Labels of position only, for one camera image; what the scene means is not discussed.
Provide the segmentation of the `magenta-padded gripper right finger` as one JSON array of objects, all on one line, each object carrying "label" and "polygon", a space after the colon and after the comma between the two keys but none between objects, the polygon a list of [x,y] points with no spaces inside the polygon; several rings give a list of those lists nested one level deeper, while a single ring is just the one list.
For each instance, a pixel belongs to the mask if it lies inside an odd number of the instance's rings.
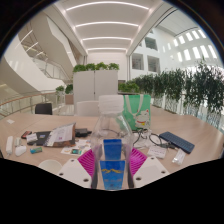
[{"label": "magenta-padded gripper right finger", "polygon": [[167,169],[156,157],[147,157],[135,148],[132,149],[130,155],[129,169],[135,188],[143,187],[169,175]]}]

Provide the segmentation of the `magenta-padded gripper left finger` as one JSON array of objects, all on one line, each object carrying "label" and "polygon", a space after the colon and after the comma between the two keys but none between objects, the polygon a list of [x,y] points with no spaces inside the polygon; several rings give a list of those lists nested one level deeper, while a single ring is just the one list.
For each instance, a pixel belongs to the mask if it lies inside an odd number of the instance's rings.
[{"label": "magenta-padded gripper left finger", "polygon": [[69,159],[57,173],[76,185],[90,188],[95,172],[95,157],[92,150],[88,150],[78,159]]}]

